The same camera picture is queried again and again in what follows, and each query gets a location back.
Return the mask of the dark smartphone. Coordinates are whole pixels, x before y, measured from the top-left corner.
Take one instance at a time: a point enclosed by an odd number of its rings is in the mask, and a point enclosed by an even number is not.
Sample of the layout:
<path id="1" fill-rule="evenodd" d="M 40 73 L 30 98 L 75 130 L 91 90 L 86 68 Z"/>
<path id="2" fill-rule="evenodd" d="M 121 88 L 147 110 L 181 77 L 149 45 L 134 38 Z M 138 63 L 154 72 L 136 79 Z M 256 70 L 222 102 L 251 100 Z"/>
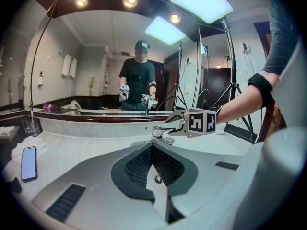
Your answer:
<path id="1" fill-rule="evenodd" d="M 21 180 L 29 182 L 37 178 L 36 147 L 24 148 L 21 160 Z"/>

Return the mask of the white rectangular light panel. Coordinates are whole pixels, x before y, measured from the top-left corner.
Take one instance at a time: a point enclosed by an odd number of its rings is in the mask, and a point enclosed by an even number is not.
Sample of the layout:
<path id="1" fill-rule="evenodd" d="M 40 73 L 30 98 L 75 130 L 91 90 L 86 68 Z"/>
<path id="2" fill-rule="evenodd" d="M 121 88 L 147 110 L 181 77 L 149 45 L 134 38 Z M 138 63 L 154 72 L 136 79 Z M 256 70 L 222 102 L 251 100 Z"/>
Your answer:
<path id="1" fill-rule="evenodd" d="M 233 11 L 228 0 L 170 0 L 201 18 L 206 23 L 213 23 Z"/>

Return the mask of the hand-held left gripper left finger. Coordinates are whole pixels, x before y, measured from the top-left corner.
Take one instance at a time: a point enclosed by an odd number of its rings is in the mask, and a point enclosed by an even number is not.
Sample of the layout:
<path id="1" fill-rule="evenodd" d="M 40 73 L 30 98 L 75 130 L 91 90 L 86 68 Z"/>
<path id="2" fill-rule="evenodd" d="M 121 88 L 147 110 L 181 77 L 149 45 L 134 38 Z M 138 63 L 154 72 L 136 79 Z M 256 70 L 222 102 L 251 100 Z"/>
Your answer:
<path id="1" fill-rule="evenodd" d="M 148 223 L 155 220 L 147 190 L 152 144 L 86 159 L 48 184 L 33 204 L 62 223 Z"/>

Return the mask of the chrome faucet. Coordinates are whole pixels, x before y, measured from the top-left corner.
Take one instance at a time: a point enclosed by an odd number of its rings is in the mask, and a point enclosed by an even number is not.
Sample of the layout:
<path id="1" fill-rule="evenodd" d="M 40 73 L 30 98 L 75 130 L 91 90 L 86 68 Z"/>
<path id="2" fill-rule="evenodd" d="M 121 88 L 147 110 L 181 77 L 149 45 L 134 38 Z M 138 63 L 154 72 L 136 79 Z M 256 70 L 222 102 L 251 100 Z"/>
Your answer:
<path id="1" fill-rule="evenodd" d="M 153 139 L 162 142 L 167 145 L 172 145 L 175 143 L 175 139 L 171 137 L 163 137 L 163 134 L 166 132 L 170 132 L 175 130 L 175 128 L 166 128 L 161 126 L 154 126 L 152 130 L 152 137 Z"/>

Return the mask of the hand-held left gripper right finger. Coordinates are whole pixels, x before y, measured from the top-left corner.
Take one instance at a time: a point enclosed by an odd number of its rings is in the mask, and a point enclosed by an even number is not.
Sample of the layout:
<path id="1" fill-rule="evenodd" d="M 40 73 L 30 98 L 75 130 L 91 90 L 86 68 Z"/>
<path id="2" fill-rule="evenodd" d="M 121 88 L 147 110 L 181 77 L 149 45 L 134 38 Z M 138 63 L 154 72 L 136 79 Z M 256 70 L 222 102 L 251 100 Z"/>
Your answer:
<path id="1" fill-rule="evenodd" d="M 152 165 L 162 181 L 152 184 L 155 209 L 163 215 L 191 215 L 230 182 L 242 160 L 242 156 L 153 146 Z"/>

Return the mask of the white sink basin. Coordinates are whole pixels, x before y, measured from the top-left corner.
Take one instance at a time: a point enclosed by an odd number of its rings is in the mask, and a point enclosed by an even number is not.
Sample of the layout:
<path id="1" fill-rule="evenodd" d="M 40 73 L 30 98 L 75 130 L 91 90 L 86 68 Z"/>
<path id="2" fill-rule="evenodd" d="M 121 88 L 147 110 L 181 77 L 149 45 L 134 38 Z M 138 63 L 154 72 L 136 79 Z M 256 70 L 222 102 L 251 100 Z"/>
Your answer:
<path id="1" fill-rule="evenodd" d="M 152 191 L 158 190 L 158 189 L 167 189 L 164 181 L 161 184 L 158 184 L 155 182 L 155 177 L 157 175 L 159 175 L 159 173 L 157 172 L 156 168 L 152 165 L 147 174 L 147 184 L 146 184 L 147 189 L 152 190 Z"/>

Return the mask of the large wall mirror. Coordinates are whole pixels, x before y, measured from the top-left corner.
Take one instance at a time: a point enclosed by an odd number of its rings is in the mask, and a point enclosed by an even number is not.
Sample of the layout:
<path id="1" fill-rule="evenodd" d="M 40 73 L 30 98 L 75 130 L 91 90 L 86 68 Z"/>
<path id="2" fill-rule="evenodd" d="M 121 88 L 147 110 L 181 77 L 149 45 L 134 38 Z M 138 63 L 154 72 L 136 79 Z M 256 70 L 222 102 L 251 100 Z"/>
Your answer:
<path id="1" fill-rule="evenodd" d="M 164 64 L 178 57 L 179 43 L 197 40 L 193 20 L 181 17 L 175 25 L 161 14 L 147 17 L 112 10 L 79 11 L 50 19 L 34 58 L 33 107 L 76 100 L 83 109 L 118 108 L 119 72 L 124 61 L 134 57 L 134 46 L 141 39 L 149 42 L 156 97 L 162 101 L 172 85 Z"/>

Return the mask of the black folded phone holder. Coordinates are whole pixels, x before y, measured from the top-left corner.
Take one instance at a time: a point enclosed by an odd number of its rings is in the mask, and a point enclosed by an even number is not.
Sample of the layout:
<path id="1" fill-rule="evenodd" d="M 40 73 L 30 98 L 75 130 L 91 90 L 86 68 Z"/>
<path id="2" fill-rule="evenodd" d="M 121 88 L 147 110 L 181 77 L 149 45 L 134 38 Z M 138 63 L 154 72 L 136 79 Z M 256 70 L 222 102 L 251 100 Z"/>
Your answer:
<path id="1" fill-rule="evenodd" d="M 17 177 L 15 177 L 12 181 L 6 182 L 7 187 L 14 193 L 21 193 L 22 187 Z"/>

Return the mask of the clear drinking glass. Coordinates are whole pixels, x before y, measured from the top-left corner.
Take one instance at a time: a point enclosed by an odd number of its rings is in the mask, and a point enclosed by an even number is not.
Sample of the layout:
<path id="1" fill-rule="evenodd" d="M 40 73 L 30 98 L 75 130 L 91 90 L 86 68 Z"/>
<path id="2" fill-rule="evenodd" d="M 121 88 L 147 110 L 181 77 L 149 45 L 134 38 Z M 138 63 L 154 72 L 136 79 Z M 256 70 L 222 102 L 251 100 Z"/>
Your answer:
<path id="1" fill-rule="evenodd" d="M 36 119 L 31 119 L 30 120 L 30 131 L 31 131 L 31 135 L 33 137 L 36 137 L 40 134 L 40 128 L 39 128 L 39 124 L 38 121 Z"/>
<path id="2" fill-rule="evenodd" d="M 22 120 L 24 131 L 27 135 L 30 135 L 32 133 L 32 124 L 31 121 L 29 121 L 27 118 L 24 118 Z"/>

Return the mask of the small white folded cloth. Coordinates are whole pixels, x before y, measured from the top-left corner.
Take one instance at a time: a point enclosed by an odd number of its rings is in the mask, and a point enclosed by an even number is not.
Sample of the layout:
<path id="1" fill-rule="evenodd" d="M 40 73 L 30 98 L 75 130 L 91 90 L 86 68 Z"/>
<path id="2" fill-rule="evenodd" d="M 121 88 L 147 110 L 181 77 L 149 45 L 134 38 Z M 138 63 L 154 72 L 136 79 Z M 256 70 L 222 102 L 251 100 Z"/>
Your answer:
<path id="1" fill-rule="evenodd" d="M 216 135 L 224 135 L 225 134 L 225 128 L 226 128 L 227 123 L 220 123 L 216 125 Z"/>

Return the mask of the angled side mirror panel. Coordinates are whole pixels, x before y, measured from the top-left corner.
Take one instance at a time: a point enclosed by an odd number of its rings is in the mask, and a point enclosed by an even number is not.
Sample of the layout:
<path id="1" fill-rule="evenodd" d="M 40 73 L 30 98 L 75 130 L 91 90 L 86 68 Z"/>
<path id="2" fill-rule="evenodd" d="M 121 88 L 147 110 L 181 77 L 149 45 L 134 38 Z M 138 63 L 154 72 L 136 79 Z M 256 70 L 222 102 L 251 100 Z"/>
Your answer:
<path id="1" fill-rule="evenodd" d="M 199 25 L 200 83 L 196 107 L 210 109 L 230 83 L 231 61 L 224 26 Z M 229 101 L 229 94 L 216 108 Z"/>
<path id="2" fill-rule="evenodd" d="M 47 24 L 48 10 L 32 0 L 14 16 L 0 42 L 0 114 L 28 108 L 34 65 Z"/>

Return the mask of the black armband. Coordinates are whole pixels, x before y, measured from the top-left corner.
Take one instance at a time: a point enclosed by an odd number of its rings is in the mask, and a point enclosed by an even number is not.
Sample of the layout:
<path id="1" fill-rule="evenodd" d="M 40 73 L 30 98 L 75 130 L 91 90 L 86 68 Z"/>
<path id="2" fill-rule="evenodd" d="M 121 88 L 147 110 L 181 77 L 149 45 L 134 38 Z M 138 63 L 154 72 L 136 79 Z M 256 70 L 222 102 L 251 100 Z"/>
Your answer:
<path id="1" fill-rule="evenodd" d="M 262 97 L 262 108 L 267 107 L 271 104 L 273 97 L 271 95 L 271 91 L 273 87 L 269 83 L 269 81 L 259 73 L 256 73 L 248 80 L 248 86 L 256 87 L 261 93 Z"/>

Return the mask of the person's dark shirt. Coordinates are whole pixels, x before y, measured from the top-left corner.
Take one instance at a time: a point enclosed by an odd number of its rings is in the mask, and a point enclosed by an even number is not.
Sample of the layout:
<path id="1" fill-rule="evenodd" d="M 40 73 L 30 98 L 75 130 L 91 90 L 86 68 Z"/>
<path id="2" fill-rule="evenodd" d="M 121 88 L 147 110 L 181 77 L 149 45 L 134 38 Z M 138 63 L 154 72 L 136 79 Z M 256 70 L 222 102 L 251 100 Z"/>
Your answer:
<path id="1" fill-rule="evenodd" d="M 271 47 L 263 71 L 281 75 L 299 38 L 298 28 L 289 9 L 281 0 L 270 0 Z"/>

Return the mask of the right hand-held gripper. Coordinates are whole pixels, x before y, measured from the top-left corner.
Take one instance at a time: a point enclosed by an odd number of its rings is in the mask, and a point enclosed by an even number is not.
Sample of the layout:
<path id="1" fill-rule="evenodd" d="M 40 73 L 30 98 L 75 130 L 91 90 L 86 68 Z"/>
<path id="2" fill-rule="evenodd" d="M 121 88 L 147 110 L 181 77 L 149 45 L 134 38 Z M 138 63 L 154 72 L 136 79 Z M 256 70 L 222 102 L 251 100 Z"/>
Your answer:
<path id="1" fill-rule="evenodd" d="M 194 138 L 216 132 L 216 112 L 203 109 L 189 109 L 188 111 L 174 111 L 165 121 L 185 121 L 186 128 L 174 129 L 168 132 L 170 136 L 185 136 Z"/>

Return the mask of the white folded hand towel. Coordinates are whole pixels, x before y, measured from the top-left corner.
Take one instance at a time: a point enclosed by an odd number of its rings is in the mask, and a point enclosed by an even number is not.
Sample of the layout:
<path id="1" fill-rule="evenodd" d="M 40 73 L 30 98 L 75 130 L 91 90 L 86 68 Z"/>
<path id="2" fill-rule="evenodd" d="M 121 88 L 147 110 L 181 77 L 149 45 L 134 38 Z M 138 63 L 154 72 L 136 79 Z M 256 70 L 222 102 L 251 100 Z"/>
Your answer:
<path id="1" fill-rule="evenodd" d="M 24 139 L 24 141 L 18 143 L 17 146 L 12 149 L 11 159 L 21 166 L 23 149 L 32 146 L 36 147 L 36 159 L 39 160 L 39 158 L 47 150 L 47 146 L 41 138 L 33 136 L 28 136 L 26 139 Z"/>

